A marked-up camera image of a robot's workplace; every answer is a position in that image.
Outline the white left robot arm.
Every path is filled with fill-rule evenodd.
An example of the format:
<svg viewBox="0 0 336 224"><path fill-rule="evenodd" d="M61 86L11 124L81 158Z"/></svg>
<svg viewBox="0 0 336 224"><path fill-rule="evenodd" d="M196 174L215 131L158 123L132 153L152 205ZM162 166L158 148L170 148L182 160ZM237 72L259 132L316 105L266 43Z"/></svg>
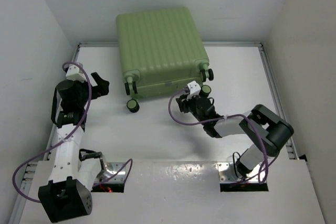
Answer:
<svg viewBox="0 0 336 224"><path fill-rule="evenodd" d="M91 191L96 177L105 168L102 153L81 148L87 110L94 99L109 93L109 82L96 72L91 74L96 86L83 76L70 77L55 87L53 103L61 98L61 110L52 109L52 122L57 127L57 147L51 174L38 198L51 223L87 216L92 212Z"/></svg>

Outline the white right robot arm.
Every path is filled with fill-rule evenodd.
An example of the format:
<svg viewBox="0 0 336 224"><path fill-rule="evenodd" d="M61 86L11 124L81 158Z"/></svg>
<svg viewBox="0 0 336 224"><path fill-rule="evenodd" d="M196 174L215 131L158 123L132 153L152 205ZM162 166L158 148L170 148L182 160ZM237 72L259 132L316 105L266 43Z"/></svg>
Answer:
<svg viewBox="0 0 336 224"><path fill-rule="evenodd" d="M252 145L239 155L233 164L234 172L241 180L247 180L247 175L258 164L267 175L271 164L268 159L276 158L294 134L293 127L287 121L262 104L256 105L244 114L223 116L216 112L213 98L203 95L189 98L187 94L183 94L175 101L180 112L190 113L197 120L195 123L179 121L173 116L169 103L171 118L181 125L195 126L200 124L206 134L212 138L242 134L249 137Z"/></svg>

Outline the green suitcase with blue lining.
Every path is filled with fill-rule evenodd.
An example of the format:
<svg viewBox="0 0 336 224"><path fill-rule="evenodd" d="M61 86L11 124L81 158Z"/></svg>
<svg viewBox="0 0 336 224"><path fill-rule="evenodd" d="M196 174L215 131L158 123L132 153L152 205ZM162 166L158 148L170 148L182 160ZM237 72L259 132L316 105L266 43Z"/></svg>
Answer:
<svg viewBox="0 0 336 224"><path fill-rule="evenodd" d="M186 7L116 17L119 55L130 112L139 99L173 94L190 82L214 79L200 33Z"/></svg>

